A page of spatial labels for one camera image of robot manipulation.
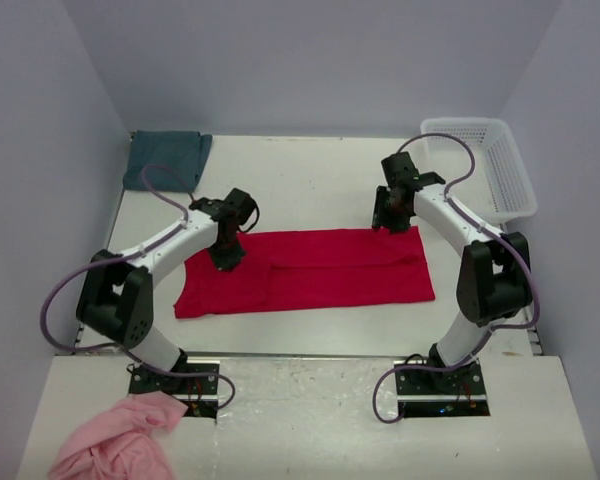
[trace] gray wall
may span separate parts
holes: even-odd
[[[127,144],[63,6],[0,1],[0,480],[17,472],[53,354],[43,296],[103,246]],[[78,288],[53,309],[65,341]]]
[[[495,116],[559,0],[63,0],[128,129],[403,137]]]
[[[565,0],[503,118],[538,196],[518,226],[542,292],[540,333],[562,357],[600,475],[600,0]]]

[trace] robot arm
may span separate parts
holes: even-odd
[[[87,273],[77,318],[113,340],[136,358],[165,371],[176,371],[186,362],[182,350],[153,325],[153,290],[176,267],[207,249],[216,268],[231,270],[245,252],[237,232],[257,209],[245,192],[233,189],[224,200],[202,198],[189,206],[188,219],[181,219],[146,242],[113,254],[98,252],[92,262],[140,255]],[[147,246],[161,243],[145,251]]]
[[[532,301],[529,284],[517,262],[497,242],[483,233],[488,228],[507,241],[529,265],[529,248],[519,233],[505,234],[486,224],[454,199],[478,229],[462,218],[444,194],[444,180],[436,173],[416,169],[408,153],[397,153],[382,161],[388,187],[376,191],[372,226],[404,232],[418,216],[433,226],[461,256],[456,298],[460,312],[447,334],[434,344],[430,361],[452,366],[466,358],[487,329],[504,323]]]

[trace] white table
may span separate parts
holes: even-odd
[[[384,184],[380,161],[399,139],[217,136],[195,194],[224,198],[233,187],[249,192],[262,211],[256,232],[366,228],[375,189]],[[428,171],[423,145],[410,149]],[[449,169],[448,179],[458,166]],[[476,195],[489,195],[476,174]],[[184,194],[170,195],[186,204]],[[120,250],[140,243],[176,220],[179,212],[149,193],[125,192],[110,242]],[[208,315],[176,320],[173,304],[184,285],[184,266],[155,290],[155,325],[180,347],[195,352],[347,356],[427,353],[447,331],[458,306],[460,259],[426,222],[420,227],[437,299],[430,303],[292,312]],[[512,321],[522,322],[522,316]],[[105,339],[87,328],[82,345]],[[531,355],[525,332],[501,332],[487,349]]]
[[[127,363],[54,359],[18,480],[46,478],[67,436],[125,395]],[[383,425],[370,394],[390,366],[388,359],[223,360],[238,394],[217,426],[184,418],[159,442],[183,480],[596,478],[558,358],[486,355],[490,417]],[[395,414],[394,388],[387,381],[381,390],[385,415]]]

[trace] crumpled pink fabric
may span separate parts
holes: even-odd
[[[186,405],[163,393],[130,395],[69,436],[50,480],[171,480],[175,478],[155,429],[171,432]]]

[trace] folded red fabric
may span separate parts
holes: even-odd
[[[247,255],[231,272],[207,251],[185,262],[176,318],[413,303],[435,299],[417,227],[240,235]]]

